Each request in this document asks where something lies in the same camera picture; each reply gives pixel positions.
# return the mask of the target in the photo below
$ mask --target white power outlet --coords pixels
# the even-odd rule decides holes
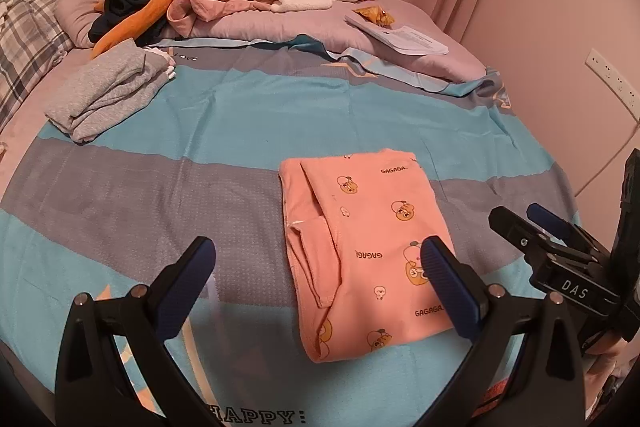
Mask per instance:
[[[633,88],[627,79],[622,76],[611,63],[596,50],[591,50],[584,63],[597,74],[616,96],[625,104],[625,107],[640,121],[640,94]]]

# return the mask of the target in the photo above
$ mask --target wall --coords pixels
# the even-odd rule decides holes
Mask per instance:
[[[640,90],[640,0],[479,0],[462,43],[501,71],[515,112],[574,190],[632,135],[634,118],[584,60],[595,48]],[[607,247],[630,147],[577,198]]]

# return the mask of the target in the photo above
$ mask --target blue gripper pad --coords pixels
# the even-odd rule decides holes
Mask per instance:
[[[569,223],[540,204],[531,203],[527,207],[527,217],[558,239],[566,241],[571,237]]]
[[[198,237],[175,264],[165,267],[151,285],[156,337],[172,339],[180,333],[191,308],[216,265],[216,248],[208,237]]]
[[[456,331],[474,342],[489,308],[484,282],[470,266],[460,263],[436,235],[422,242],[420,260]]]

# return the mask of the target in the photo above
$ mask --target plaid pillow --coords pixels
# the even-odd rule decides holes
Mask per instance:
[[[12,0],[0,22],[0,131],[74,47],[54,15],[58,0]]]

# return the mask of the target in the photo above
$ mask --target gray stripe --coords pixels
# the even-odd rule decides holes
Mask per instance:
[[[506,206],[526,219],[531,203],[539,203],[570,221],[577,212],[564,172],[554,164],[531,176],[432,181],[431,187],[447,222],[458,259],[480,275],[508,265],[522,254],[489,228],[492,208]]]
[[[150,283],[197,235],[224,302],[295,306],[275,171],[36,138],[0,206],[48,239]]]
[[[164,49],[172,52],[175,62],[179,66],[188,66],[197,70],[227,71],[235,69],[242,72],[258,70],[266,74],[284,76],[341,78],[352,86],[372,82],[386,89],[430,96],[468,110],[478,107],[478,105],[486,107],[497,106],[501,112],[513,114],[511,105],[504,94],[504,84],[500,79],[500,73],[492,69],[487,70],[484,81],[480,86],[468,95],[459,98],[427,92],[388,76],[368,73],[356,60],[343,58],[340,62],[348,64],[348,67],[343,67],[319,55],[286,47],[281,47],[277,50],[269,50],[257,46],[224,49],[209,47],[180,48],[173,46],[172,48]]]

